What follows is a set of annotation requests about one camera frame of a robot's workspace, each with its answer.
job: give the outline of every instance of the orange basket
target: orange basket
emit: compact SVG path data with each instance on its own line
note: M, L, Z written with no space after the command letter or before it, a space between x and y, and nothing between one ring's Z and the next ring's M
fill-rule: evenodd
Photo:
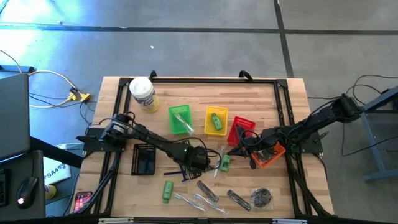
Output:
M274 146L274 151L277 152L276 155L272 159L269 159L266 162L261 161L259 158L257 158L257 155L255 153L251 154L251 157L254 159L256 162L257 166L261 168L266 168L269 166L271 163L273 163L276 159L278 159L279 156L283 155L286 152L286 149L279 144L279 142Z

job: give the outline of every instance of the white container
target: white container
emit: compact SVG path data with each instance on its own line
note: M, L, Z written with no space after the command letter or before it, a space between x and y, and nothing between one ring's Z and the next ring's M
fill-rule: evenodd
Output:
M153 113L159 108L159 100L155 94L154 86L147 77L133 79L129 89L131 95L145 112Z

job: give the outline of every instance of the concrete floor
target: concrete floor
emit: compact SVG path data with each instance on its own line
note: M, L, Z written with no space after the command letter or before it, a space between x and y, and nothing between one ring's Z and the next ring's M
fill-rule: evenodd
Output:
M395 0L279 2L286 29L398 29ZM0 14L2 23L60 21L79 26L278 28L272 0L13 0ZM397 76L396 35L291 34L287 35L287 45L294 77L305 79L309 96L337 96L365 74ZM149 75L156 70L161 76L235 77L245 69L254 77L286 77L279 34L3 29L0 49L21 65L65 74L79 89L93 94L93 100L105 75ZM2 63L12 61L0 56ZM396 86L398 80L364 78L362 83L383 91ZM32 93L63 97L68 94L67 89L69 86L58 77L30 78ZM357 90L363 101L377 96L367 88ZM323 102L310 100L311 108ZM92 113L85 113L91 120ZM85 127L78 106L30 110L31 135L50 144L77 142L75 136L83 134ZM363 175L376 171L371 152L341 157L341 124L332 124L325 130L330 132L322 144L335 213L345 218L397 223L398 180L365 184ZM345 152L368 145L360 122L346 125ZM47 207L48 215L60 214L54 207Z

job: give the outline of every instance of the phone screen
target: phone screen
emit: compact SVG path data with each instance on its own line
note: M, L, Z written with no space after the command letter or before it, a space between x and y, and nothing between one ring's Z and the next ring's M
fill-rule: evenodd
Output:
M78 192L76 194L75 209L73 209L73 212L77 212L79 209L83 208L83 205L90 199L92 195L92 192Z

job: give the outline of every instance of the wooden tabletop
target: wooden tabletop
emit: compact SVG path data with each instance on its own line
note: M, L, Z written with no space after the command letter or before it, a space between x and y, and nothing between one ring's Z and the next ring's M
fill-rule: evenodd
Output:
M119 78L104 77L95 110L94 123L112 116ZM294 118L297 122L306 118L310 113L305 85L301 78L288 78L287 82ZM194 136L204 140L208 148L217 151L222 145L227 145L226 138L235 116L256 122L255 131L258 133L264 128L279 126L274 87L270 84L155 83L154 87L160 101L160 107L155 113L143 112L133 97L129 110L136 114L137 123L143 124L147 129L167 139L184 137L184 135L174 136L171 134L168 108L186 104L190 106L195 129ZM281 97L285 109L283 94ZM209 136L204 133L207 106L220 106L229 109L227 136ZM137 143L141 142L128 141L126 151L121 157L112 209L114 217L226 217L209 207L206 208L206 212L201 212L175 198L171 198L169 204L163 204L162 192L166 180L174 182L173 192L178 192L189 198L192 198L195 193L204 195L196 186L196 182L202 180L220 197L217 204L228 212L227 217L229 218L291 218L294 216L286 163L283 157L278 158L266 169L251 170L247 159L233 156L229 172L219 172L217 178L214 178L213 171L211 171L204 173L198 179L182 183L181 175L163 175L165 172L178 171L179 168L160 150L156 152L155 175L131 176L132 146ZM191 144L196 146L200 143L191 141ZM103 152L95 152L83 161L75 192L95 191L100 179L103 158ZM325 171L321 162L313 155L304 154L303 164L309 189L324 208L333 213ZM102 208L106 204L108 187L109 185L104 191ZM226 195L227 191L232 189L250 201L252 190L259 187L265 187L272 192L272 209L254 208L247 212ZM304 211L300 190L298 190L298 197L300 208Z

